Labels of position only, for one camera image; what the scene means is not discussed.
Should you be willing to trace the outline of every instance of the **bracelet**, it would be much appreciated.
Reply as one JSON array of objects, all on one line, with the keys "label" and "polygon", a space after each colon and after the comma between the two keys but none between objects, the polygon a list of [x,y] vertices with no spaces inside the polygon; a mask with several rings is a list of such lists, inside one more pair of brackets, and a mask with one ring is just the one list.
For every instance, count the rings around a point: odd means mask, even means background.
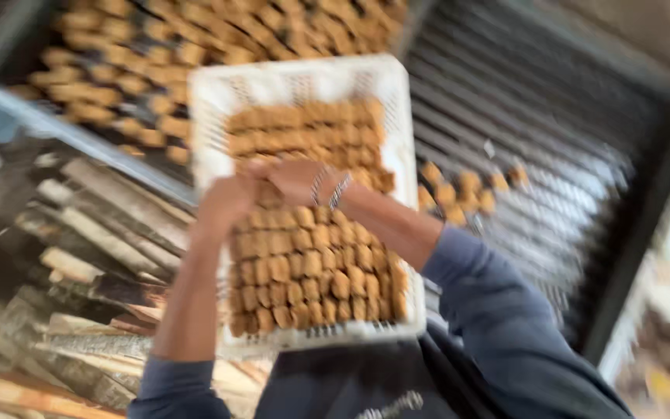
[{"label": "bracelet", "polygon": [[322,186],[322,181],[327,176],[327,174],[330,172],[327,166],[324,166],[317,176],[314,176],[314,181],[312,182],[312,189],[310,191],[311,197],[312,197],[312,202],[314,203],[315,206],[319,205],[319,200],[317,199],[317,195],[319,194],[319,188]]},{"label": "bracelet", "polygon": [[345,176],[343,176],[342,180],[340,180],[340,183],[335,187],[335,192],[333,192],[333,196],[330,197],[330,211],[334,210],[335,207],[340,203],[340,197],[342,196],[342,192],[345,191],[345,188],[348,187],[350,181],[351,181],[351,174],[346,172]]}]

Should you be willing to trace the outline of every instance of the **plastic tray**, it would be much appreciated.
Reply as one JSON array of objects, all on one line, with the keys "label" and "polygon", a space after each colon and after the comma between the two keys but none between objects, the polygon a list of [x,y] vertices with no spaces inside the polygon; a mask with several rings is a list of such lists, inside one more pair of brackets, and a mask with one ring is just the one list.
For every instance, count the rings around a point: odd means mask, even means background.
[{"label": "plastic tray", "polygon": [[[199,192],[234,172],[226,154],[226,119],[255,105],[297,105],[305,100],[335,101],[374,96],[384,105],[383,165],[395,172],[392,196],[417,208],[413,122],[407,72],[391,55],[338,57],[296,62],[263,62],[199,69],[191,76],[193,172]],[[219,289],[226,289],[230,261],[222,258]],[[281,350],[415,338],[426,326],[423,279],[409,266],[405,322],[349,321],[309,330],[276,329],[265,336],[234,338],[224,326],[218,356],[259,357]]]}]

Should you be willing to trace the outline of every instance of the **blue sleeve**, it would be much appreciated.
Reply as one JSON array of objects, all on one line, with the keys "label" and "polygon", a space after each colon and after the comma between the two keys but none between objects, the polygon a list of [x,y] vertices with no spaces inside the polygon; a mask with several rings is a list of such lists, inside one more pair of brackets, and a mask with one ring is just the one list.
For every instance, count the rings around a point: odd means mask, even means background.
[{"label": "blue sleeve", "polygon": [[138,398],[128,406],[128,418],[231,417],[224,402],[211,390],[213,371],[213,361],[174,362],[149,357]]},{"label": "blue sleeve", "polygon": [[631,416],[567,345],[545,297],[479,239],[445,227],[422,274],[442,287],[439,309],[450,332],[462,336],[511,417]]}]

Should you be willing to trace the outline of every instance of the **blue shirt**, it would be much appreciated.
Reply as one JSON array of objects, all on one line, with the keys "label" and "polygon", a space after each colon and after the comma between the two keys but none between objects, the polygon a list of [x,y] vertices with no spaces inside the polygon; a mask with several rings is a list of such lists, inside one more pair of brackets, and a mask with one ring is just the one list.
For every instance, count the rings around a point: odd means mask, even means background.
[{"label": "blue shirt", "polygon": [[[421,274],[443,289],[448,331],[429,323],[417,341],[282,353],[256,417],[631,417],[544,296],[481,241],[444,228]],[[150,358],[129,417],[230,417],[212,369]]]}]

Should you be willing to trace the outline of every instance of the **tray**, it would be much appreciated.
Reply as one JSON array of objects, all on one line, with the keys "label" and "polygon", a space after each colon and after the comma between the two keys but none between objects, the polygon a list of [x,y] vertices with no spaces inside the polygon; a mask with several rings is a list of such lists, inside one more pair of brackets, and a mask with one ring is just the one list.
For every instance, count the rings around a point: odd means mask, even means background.
[{"label": "tray", "polygon": [[[199,69],[191,75],[193,173],[199,193],[219,177],[234,173],[226,154],[226,119],[248,106],[297,105],[305,100],[334,101],[374,96],[384,105],[386,141],[383,165],[395,172],[392,196],[417,208],[413,123],[407,72],[388,54],[339,57],[296,62],[263,62],[243,66]],[[220,289],[224,296],[230,261],[223,257]],[[408,317],[404,323],[349,321],[332,327],[299,331],[276,329],[266,336],[234,338],[224,326],[220,357],[259,357],[281,350],[415,338],[426,326],[423,279],[407,264]]]}]

